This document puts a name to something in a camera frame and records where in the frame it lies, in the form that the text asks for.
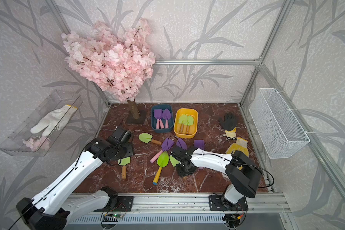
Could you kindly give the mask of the green shovel wooden handle front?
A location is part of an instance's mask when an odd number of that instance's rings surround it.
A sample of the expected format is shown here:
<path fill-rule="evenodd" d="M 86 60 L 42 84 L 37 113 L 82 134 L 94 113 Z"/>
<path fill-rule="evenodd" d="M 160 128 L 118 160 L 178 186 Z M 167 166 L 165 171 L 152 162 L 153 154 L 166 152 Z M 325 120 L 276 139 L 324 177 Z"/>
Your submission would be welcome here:
<path fill-rule="evenodd" d="M 185 124 L 187 123 L 187 115 L 183 114 L 179 117 L 178 123 L 180 124 L 179 133 L 183 133 Z"/>

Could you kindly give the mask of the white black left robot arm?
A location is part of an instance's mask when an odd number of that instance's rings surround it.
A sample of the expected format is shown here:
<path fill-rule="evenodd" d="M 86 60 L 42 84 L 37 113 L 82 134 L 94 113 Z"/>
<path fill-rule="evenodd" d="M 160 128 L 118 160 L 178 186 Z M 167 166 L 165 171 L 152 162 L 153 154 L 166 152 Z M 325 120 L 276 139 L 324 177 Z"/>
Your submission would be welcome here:
<path fill-rule="evenodd" d="M 33 198 L 25 197 L 18 202 L 16 208 L 21 220 L 31 230 L 62 230 L 90 212 L 117 208 L 118 192 L 110 187 L 70 203 L 66 200 L 102 164 L 133 156 L 132 140 L 132 132 L 118 126 L 107 140 L 95 138 L 90 141 L 53 183 Z"/>

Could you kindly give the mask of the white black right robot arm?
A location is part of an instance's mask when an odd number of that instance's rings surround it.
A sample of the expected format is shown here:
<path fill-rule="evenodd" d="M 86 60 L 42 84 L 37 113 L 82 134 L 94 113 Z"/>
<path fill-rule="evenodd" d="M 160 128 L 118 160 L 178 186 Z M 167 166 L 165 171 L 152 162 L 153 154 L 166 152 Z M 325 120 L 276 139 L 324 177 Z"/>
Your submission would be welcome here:
<path fill-rule="evenodd" d="M 175 146 L 171 155 L 179 162 L 175 167 L 180 177 L 192 175 L 200 167 L 227 175 L 231 184 L 226 188 L 222 200 L 231 205 L 236 205 L 243 197 L 256 197 L 263 170 L 242 151 L 219 154 L 196 147 L 184 150 Z"/>

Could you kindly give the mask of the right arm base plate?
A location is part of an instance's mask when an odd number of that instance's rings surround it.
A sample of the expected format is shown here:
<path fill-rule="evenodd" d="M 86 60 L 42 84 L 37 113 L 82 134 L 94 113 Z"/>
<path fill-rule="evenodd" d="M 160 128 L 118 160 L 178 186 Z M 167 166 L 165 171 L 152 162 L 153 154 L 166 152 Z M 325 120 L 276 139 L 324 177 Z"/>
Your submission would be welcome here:
<path fill-rule="evenodd" d="M 244 211 L 248 210 L 246 197 L 242 197 L 235 204 L 229 202 L 227 199 L 222 198 L 221 195 L 209 195 L 209 208 L 210 211 Z"/>

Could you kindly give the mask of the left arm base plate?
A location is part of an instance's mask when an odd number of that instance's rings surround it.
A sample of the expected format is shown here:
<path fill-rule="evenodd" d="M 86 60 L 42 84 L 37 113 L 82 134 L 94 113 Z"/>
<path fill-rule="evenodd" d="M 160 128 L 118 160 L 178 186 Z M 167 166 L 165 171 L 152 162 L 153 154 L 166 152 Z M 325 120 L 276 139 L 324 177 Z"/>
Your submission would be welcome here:
<path fill-rule="evenodd" d="M 119 211 L 119 212 L 131 212 L 133 205 L 133 196 L 118 196 L 108 202 L 106 207 L 102 209 L 94 210 L 94 212 L 107 212 L 107 211 Z"/>

